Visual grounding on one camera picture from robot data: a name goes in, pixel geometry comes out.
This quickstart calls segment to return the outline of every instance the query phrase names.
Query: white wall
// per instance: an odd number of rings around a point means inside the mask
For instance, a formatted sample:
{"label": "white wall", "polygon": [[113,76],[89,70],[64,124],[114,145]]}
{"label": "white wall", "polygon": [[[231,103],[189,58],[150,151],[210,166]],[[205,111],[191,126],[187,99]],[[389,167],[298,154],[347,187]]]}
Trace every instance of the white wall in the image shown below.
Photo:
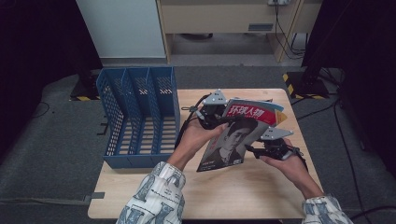
{"label": "white wall", "polygon": [[101,58],[165,58],[155,0],[77,0]]}

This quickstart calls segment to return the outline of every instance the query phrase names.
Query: magazine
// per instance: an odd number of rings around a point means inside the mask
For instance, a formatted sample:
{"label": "magazine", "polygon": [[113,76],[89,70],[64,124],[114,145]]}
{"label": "magazine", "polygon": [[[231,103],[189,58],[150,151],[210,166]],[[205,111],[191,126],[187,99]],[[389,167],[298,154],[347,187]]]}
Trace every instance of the magazine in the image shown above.
{"label": "magazine", "polygon": [[283,106],[270,101],[230,99],[222,116],[243,115],[244,118],[237,119],[220,136],[209,141],[197,172],[243,163],[247,151],[245,145],[250,146],[268,127],[275,127],[285,120],[287,117],[282,111]]}

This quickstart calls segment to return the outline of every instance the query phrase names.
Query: power strip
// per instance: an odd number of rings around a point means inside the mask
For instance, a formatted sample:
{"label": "power strip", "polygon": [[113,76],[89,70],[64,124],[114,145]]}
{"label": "power strip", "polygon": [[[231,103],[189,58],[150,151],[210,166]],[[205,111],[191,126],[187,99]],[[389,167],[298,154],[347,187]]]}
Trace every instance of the power strip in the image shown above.
{"label": "power strip", "polygon": [[268,6],[286,6],[290,4],[291,0],[268,0]]}

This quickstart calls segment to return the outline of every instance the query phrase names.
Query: long-sleeved shirt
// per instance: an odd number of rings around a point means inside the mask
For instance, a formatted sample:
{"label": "long-sleeved shirt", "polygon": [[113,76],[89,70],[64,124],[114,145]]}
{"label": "long-sleeved shirt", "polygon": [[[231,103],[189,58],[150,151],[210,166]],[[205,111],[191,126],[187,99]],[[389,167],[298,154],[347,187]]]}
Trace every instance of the long-sleeved shirt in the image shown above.
{"label": "long-sleeved shirt", "polygon": [[[117,224],[181,223],[185,203],[181,190],[185,183],[186,177],[175,166],[158,163],[124,206]],[[332,196],[305,200],[303,211],[304,224],[352,223]]]}

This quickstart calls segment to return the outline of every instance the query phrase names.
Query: black and yellow hazard tape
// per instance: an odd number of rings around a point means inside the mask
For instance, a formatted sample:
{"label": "black and yellow hazard tape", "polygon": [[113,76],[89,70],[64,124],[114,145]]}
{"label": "black and yellow hazard tape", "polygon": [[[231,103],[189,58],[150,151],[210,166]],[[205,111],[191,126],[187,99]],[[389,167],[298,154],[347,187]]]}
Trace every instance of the black and yellow hazard tape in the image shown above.
{"label": "black and yellow hazard tape", "polygon": [[326,99],[329,98],[327,94],[300,94],[295,92],[293,85],[289,79],[288,74],[283,74],[283,80],[288,88],[289,95],[292,99]]}
{"label": "black and yellow hazard tape", "polygon": [[92,101],[100,100],[99,96],[74,96],[70,97],[70,101]]}

